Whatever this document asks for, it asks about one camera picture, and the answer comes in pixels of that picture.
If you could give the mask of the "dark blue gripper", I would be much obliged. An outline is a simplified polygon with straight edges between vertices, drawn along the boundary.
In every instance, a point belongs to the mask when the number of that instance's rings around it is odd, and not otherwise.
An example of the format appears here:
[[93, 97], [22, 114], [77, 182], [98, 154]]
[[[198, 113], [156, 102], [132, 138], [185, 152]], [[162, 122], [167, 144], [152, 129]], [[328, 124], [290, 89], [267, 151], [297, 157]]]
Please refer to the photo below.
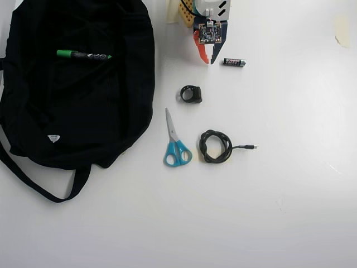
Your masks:
[[[226, 42], [227, 31], [228, 31], [228, 21], [225, 20], [223, 21], [223, 33], [212, 34], [209, 38], [210, 44], [214, 45], [213, 54], [210, 61], [211, 65], [213, 65], [213, 63], [216, 61], [224, 43]], [[199, 41], [199, 31], [194, 31], [193, 38], [197, 46], [200, 58], [203, 60], [204, 63], [208, 64], [209, 59], [206, 54], [205, 45], [201, 44]]]

